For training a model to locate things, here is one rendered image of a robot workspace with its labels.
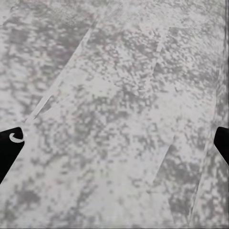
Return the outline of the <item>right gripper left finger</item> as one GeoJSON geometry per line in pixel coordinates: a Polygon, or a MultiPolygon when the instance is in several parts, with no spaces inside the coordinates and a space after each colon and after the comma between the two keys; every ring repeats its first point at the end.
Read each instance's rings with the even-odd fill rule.
{"type": "Polygon", "coordinates": [[[0,132],[0,184],[22,150],[27,134],[20,127],[0,132]]]}

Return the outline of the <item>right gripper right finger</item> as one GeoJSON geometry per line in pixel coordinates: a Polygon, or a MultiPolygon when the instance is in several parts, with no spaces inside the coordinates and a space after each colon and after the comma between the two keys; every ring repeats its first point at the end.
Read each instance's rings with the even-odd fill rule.
{"type": "Polygon", "coordinates": [[[229,165],[229,129],[224,127],[218,127],[215,138],[214,144],[226,160],[227,164],[229,165]]]}

